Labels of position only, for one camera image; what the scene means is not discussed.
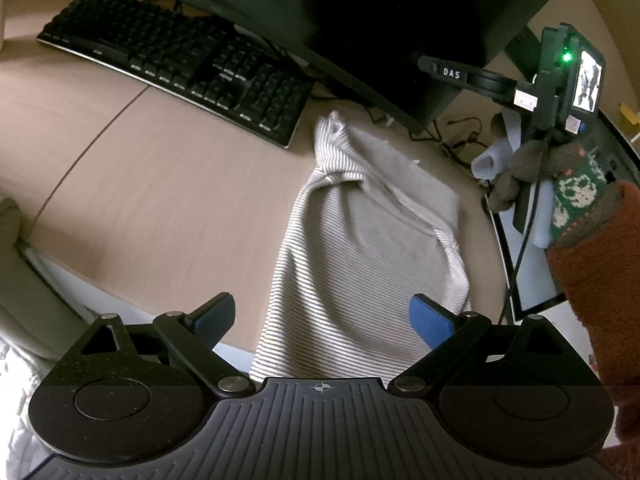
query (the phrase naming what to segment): chair armrest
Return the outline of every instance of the chair armrest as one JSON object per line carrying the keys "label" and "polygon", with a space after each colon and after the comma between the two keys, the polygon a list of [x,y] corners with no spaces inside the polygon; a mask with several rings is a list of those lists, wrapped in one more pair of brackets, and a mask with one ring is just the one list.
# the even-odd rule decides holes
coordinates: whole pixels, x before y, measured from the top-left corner
{"label": "chair armrest", "polygon": [[14,246],[20,233],[20,208],[15,200],[0,194],[0,250]]}

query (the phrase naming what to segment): crosshair logo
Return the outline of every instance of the crosshair logo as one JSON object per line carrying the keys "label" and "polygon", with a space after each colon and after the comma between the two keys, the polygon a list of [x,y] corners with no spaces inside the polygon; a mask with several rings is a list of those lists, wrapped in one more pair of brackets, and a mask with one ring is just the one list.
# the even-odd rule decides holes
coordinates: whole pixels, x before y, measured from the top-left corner
{"label": "crosshair logo", "polygon": [[326,383],[318,383],[316,384],[316,386],[314,386],[314,389],[316,390],[316,392],[320,392],[321,394],[328,392],[331,388],[333,388],[333,386],[329,386]]}

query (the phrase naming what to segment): green patterned fabric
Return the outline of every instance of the green patterned fabric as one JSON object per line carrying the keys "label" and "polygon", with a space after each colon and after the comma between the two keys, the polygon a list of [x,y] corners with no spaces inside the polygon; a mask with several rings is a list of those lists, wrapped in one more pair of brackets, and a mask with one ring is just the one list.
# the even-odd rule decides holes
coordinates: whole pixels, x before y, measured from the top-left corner
{"label": "green patterned fabric", "polygon": [[578,146],[577,149],[580,163],[554,181],[553,241],[565,231],[570,231],[582,216],[589,214],[588,209],[607,187],[607,179],[598,163],[583,147]]}

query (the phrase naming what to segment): beige chair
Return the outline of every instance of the beige chair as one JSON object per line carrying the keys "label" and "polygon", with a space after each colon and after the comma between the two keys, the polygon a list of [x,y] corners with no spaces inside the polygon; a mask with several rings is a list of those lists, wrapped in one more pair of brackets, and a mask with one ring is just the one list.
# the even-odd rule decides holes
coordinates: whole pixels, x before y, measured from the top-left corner
{"label": "beige chair", "polygon": [[20,217],[17,203],[0,195],[0,338],[57,361],[87,325],[20,256]]}

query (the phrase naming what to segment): striped cloth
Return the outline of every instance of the striped cloth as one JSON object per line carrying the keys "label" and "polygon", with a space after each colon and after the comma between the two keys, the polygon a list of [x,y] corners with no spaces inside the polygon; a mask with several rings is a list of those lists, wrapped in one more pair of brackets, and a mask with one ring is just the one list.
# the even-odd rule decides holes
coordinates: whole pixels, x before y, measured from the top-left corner
{"label": "striped cloth", "polygon": [[251,377],[382,377],[428,351],[408,320],[422,292],[452,312],[468,280],[458,197],[384,140],[332,112],[289,218]]}

